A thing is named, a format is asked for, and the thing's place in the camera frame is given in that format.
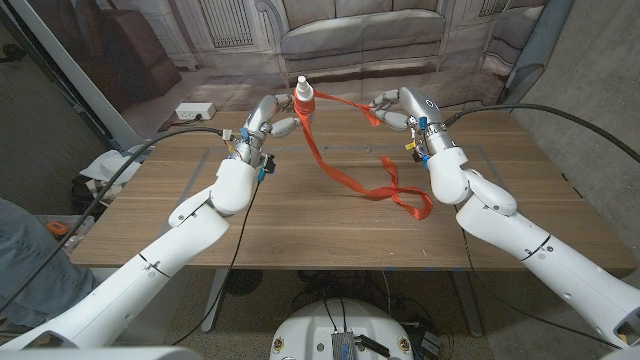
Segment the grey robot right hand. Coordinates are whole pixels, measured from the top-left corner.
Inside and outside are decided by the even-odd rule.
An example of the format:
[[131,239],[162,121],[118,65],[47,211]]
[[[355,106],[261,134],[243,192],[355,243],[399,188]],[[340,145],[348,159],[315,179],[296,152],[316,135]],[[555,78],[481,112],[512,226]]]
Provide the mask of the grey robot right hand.
[[439,107],[419,90],[401,87],[389,90],[371,103],[369,113],[395,131],[413,129],[421,135],[429,155],[454,148]]

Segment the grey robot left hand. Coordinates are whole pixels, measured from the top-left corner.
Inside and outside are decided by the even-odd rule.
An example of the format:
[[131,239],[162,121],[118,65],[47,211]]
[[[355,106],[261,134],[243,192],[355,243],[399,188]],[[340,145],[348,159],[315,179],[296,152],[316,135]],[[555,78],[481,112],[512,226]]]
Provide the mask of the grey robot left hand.
[[290,112],[294,108],[294,97],[289,94],[266,95],[250,113],[240,134],[233,136],[231,158],[241,160],[256,168],[264,157],[262,145],[268,135],[282,138],[302,125],[298,117],[287,117],[271,124],[271,119],[279,112]]

